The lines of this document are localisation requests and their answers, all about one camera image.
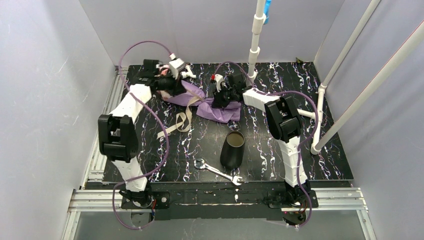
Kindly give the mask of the pink flower bunch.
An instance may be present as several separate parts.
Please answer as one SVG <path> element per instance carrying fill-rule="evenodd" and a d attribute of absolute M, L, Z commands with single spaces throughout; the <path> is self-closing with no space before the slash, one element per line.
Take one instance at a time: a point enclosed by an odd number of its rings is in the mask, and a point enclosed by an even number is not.
<path fill-rule="evenodd" d="M 170 69 L 167 66 L 163 66 L 159 69 L 159 76 L 167 76 L 170 73 Z"/>

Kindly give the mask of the purple wrapping paper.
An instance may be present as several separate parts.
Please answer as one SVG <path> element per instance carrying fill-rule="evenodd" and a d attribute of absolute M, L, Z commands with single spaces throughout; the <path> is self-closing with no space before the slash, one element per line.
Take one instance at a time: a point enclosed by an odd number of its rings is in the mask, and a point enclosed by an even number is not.
<path fill-rule="evenodd" d="M 232 101 L 225 108 L 213 108 L 212 103 L 214 99 L 206 97 L 202 89 L 184 80 L 182 81 L 182 86 L 186 89 L 186 92 L 175 96 L 171 96 L 164 90 L 158 90 L 157 92 L 160 93 L 164 101 L 182 107 L 187 107 L 189 105 L 189 100 L 192 98 L 200 97 L 200 99 L 196 99 L 190 106 L 197 107 L 196 115 L 204 119 L 225 124 L 229 121 L 240 120 L 240 102 Z"/>

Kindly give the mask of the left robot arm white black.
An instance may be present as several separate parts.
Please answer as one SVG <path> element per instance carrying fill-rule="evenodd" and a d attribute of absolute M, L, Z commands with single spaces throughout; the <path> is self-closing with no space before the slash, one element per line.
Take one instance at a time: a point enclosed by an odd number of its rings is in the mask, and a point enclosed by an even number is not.
<path fill-rule="evenodd" d="M 187 64 L 173 57 L 161 65 L 158 60 L 145 59 L 139 79 L 129 86 L 127 94 L 109 114 L 98 118 L 99 151 L 118 169 L 131 193 L 144 192 L 148 180 L 137 161 L 139 152 L 135 121 L 153 93 L 164 91 L 170 96 L 186 92 L 182 77 Z"/>

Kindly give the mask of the cream ribbon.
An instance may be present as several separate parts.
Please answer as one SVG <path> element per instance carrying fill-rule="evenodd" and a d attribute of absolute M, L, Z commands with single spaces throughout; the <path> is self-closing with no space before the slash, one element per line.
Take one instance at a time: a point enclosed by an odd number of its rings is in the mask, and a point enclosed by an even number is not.
<path fill-rule="evenodd" d="M 185 133 L 190 130 L 192 125 L 193 113 L 190 107 L 195 106 L 197 103 L 202 103 L 204 98 L 195 93 L 183 93 L 175 97 L 167 99 L 168 102 L 185 107 L 184 112 L 176 115 L 175 124 L 166 128 L 157 134 L 157 139 L 168 136 L 173 131 Z"/>

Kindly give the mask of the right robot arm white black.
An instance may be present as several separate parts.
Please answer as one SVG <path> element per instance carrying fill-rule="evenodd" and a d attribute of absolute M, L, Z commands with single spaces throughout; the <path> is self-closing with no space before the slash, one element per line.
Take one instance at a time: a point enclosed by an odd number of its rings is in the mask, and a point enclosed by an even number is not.
<path fill-rule="evenodd" d="M 299 149 L 303 125 L 293 98 L 267 95 L 248 86 L 241 74 L 230 75 L 228 81 L 220 74 L 213 74 L 210 82 L 215 84 L 213 108 L 222 109 L 230 103 L 238 102 L 265 113 L 268 130 L 281 150 L 285 182 L 292 188 L 306 183 Z"/>

